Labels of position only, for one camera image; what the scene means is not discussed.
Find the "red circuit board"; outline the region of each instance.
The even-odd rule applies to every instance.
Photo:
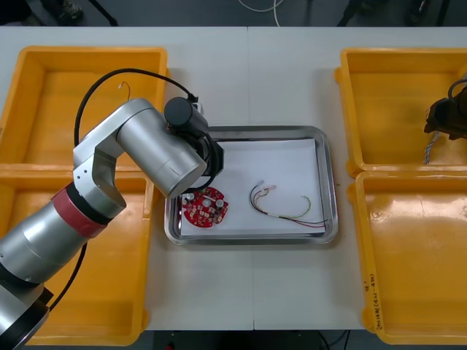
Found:
[[[192,196],[186,195],[182,207],[190,224],[199,228],[211,228],[222,222],[227,214],[228,203],[224,201],[224,195],[220,191],[206,187]]]

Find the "tray rim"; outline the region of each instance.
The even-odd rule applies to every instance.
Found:
[[[242,245],[242,244],[326,244],[337,235],[338,215],[336,205],[336,193],[334,189],[331,156],[327,136],[313,126],[224,126],[212,127],[209,132],[217,141],[274,141],[294,139],[314,139],[316,141],[317,167],[320,179],[321,204],[323,216],[328,218],[325,233],[321,236],[310,234],[274,234],[274,235],[248,235],[248,236],[196,236],[182,237],[177,215],[178,198],[166,199],[164,212],[164,231],[167,238],[176,245]],[[253,134],[264,134],[262,137]]]

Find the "black cable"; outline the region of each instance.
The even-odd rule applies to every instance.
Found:
[[[81,118],[82,118],[82,113],[85,110],[86,103],[89,101],[89,98],[93,94],[94,91],[99,87],[100,84],[102,84],[104,81],[109,79],[110,77],[113,77],[114,75],[121,74],[121,73],[139,73],[139,74],[144,74],[144,75],[149,75],[150,77],[158,78],[165,80],[166,82],[170,82],[171,84],[177,86],[178,88],[182,89],[184,92],[187,93],[188,95],[188,100],[190,102],[197,102],[197,98],[190,92],[186,87],[181,85],[180,83],[176,82],[175,80],[172,80],[168,77],[165,77],[163,75],[151,72],[151,71],[145,71],[144,69],[136,69],[136,68],[122,68],[122,69],[117,69],[115,71],[111,71],[110,73],[105,74],[102,76],[99,80],[97,80],[87,91],[85,94],[85,97],[82,99],[80,107],[78,108],[78,112],[76,114],[76,120],[74,121],[74,146],[76,147],[78,144],[80,144],[80,123],[81,123]],[[214,180],[211,178],[208,181],[208,185]],[[70,276],[70,279],[66,283],[65,287],[61,291],[61,293],[58,295],[58,297],[54,300],[52,305],[49,307],[50,311],[52,311],[58,303],[60,303],[60,300],[64,297],[64,295],[68,292],[68,289],[72,286],[74,279],[76,278],[78,272],[80,271],[82,261],[85,258],[86,255],[86,249],[88,248],[88,244],[86,243],[84,246],[81,248],[80,256],[78,257],[78,261],[76,263],[76,266],[74,267],[74,270],[72,272],[72,275]]]
[[[324,335],[318,330],[318,335],[320,335],[320,338],[323,340],[324,344],[326,345],[326,350],[331,350],[331,347],[329,347],[328,341],[326,338],[324,338]]]
[[[448,97],[448,99],[449,99],[450,101],[452,101],[452,102],[456,105],[456,108],[457,108],[457,110],[458,110],[458,113],[459,113],[460,115],[462,115],[463,117],[467,117],[467,115],[466,115],[466,114],[462,111],[462,109],[460,108],[460,104],[459,104],[460,98],[459,98],[458,100],[456,100],[456,99],[452,96],[452,92],[454,91],[455,87],[458,86],[459,84],[463,84],[464,82],[467,82],[467,79],[466,79],[466,78],[460,79],[460,80],[458,80],[457,82],[454,82],[454,83],[450,86],[449,90],[447,91],[447,97]]]
[[[211,160],[212,160],[212,169],[211,169],[211,176],[209,177],[209,180],[207,182],[199,187],[190,187],[188,190],[184,191],[184,193],[193,193],[197,192],[200,190],[203,190],[204,188],[208,187],[215,179],[217,173],[219,172],[219,158],[217,149],[214,143],[214,140],[211,138],[211,136],[208,133],[205,133],[204,136],[206,137],[207,141],[210,144],[210,148],[212,148],[211,151]]]
[[[345,7],[344,14],[342,15],[341,20],[337,23],[338,27],[345,27],[349,21],[355,16],[358,9],[360,9],[360,5],[362,0],[349,0],[349,3]]]
[[[340,343],[340,341],[342,339],[344,339],[345,335],[347,334],[349,330],[345,330],[344,332],[342,332],[342,334],[335,340],[333,341],[332,343],[329,343],[329,347],[332,348],[333,346],[335,346],[336,344]],[[320,349],[321,350],[324,350],[325,348],[323,346],[320,346]]]
[[[447,14],[447,9],[449,9],[450,0],[443,0],[441,3],[441,8],[439,9],[438,19],[436,20],[436,26],[442,27],[444,24],[444,18]]]
[[[57,304],[60,303],[60,300],[64,297],[66,292],[68,292],[68,289],[72,286],[73,281],[76,278],[76,275],[78,274],[78,271],[80,271],[80,267],[81,267],[82,261],[85,258],[87,248],[88,248],[87,243],[84,246],[82,246],[80,256],[78,257],[78,261],[76,263],[76,266],[74,267],[72,276],[70,277],[70,279],[66,283],[65,288],[63,288],[61,293],[58,295],[58,297],[53,301],[52,305],[49,307],[50,311],[52,311],[57,306]]]
[[[349,343],[350,330],[347,332],[347,337],[345,338],[344,350],[347,349],[347,343]]]
[[[80,123],[81,123],[81,118],[82,118],[82,113],[85,110],[86,103],[88,102],[90,96],[93,94],[94,91],[99,87],[100,84],[105,82],[107,79],[110,77],[113,77],[114,75],[117,74],[122,74],[122,73],[139,73],[139,74],[144,74],[144,75],[149,75],[150,77],[158,78],[165,80],[166,82],[170,82],[171,84],[177,86],[181,90],[183,90],[185,93],[188,95],[188,100],[190,102],[197,102],[197,98],[190,92],[186,87],[184,87],[182,84],[176,82],[175,80],[172,80],[168,77],[165,77],[163,75],[154,73],[152,71],[145,71],[144,69],[138,69],[138,68],[122,68],[122,69],[117,69],[114,71],[111,71],[110,73],[105,74],[102,76],[97,82],[95,82],[87,91],[85,94],[85,97],[82,99],[80,107],[78,108],[78,113],[76,114],[76,120],[74,122],[74,146],[76,147],[80,143]]]

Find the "colored wires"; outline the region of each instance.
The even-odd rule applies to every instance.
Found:
[[[302,198],[306,199],[306,201],[308,202],[308,206],[307,206],[306,210],[302,214],[299,214],[299,215],[291,216],[291,215],[273,214],[273,213],[269,213],[266,210],[262,209],[260,207],[259,200],[261,198],[263,198],[263,197],[266,197],[269,194],[269,192],[271,192],[272,190],[276,189],[276,186],[274,186],[274,185],[260,188],[260,186],[262,184],[264,184],[264,181],[260,181],[250,191],[250,204],[254,208],[254,210],[256,210],[258,213],[268,215],[270,217],[276,217],[278,219],[289,220],[289,221],[292,221],[292,222],[294,222],[296,224],[299,224],[299,225],[302,225],[302,226],[307,226],[308,228],[323,228],[323,227],[325,227],[325,221],[326,220],[319,221],[319,222],[310,222],[310,221],[299,220],[299,218],[306,215],[310,211],[310,209],[312,207],[312,202],[305,195],[302,195]]]
[[[425,159],[423,160],[423,164],[430,164],[431,148],[433,148],[433,145],[435,144],[438,137],[439,137],[439,131],[435,131],[433,139],[428,144],[428,146],[425,148]]]

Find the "yellow tray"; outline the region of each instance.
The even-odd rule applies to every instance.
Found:
[[[0,171],[0,236],[42,208],[72,180],[70,171]],[[72,288],[29,345],[133,343],[145,329],[144,311],[154,185],[141,172],[120,172],[117,188],[127,208],[88,245]],[[46,287],[57,296],[75,257]]]
[[[366,308],[385,343],[467,344],[467,173],[364,172],[349,187]]]
[[[41,208],[72,180],[74,119],[89,87],[114,69],[167,75],[167,53],[147,47],[27,47],[18,58],[0,120],[0,236]],[[128,98],[163,110],[165,82],[119,74],[90,98],[81,137]],[[154,186],[126,155],[117,162],[117,188],[128,207],[88,246],[65,298],[29,344],[124,346],[145,329],[144,290]],[[63,289],[75,257],[47,283]]]
[[[344,109],[349,174],[467,171],[467,140],[423,132],[427,109],[467,73],[466,49],[346,49],[335,72]]]
[[[1,117],[0,163],[27,165],[15,167],[27,169],[72,166],[74,119],[81,100],[98,78],[121,68],[167,75],[167,52],[147,47],[25,48]],[[128,85],[119,89],[122,82]],[[91,96],[82,117],[81,137],[127,101],[128,86],[131,98],[146,98],[163,111],[163,80],[118,74]],[[122,155],[117,165],[136,167],[128,155]]]

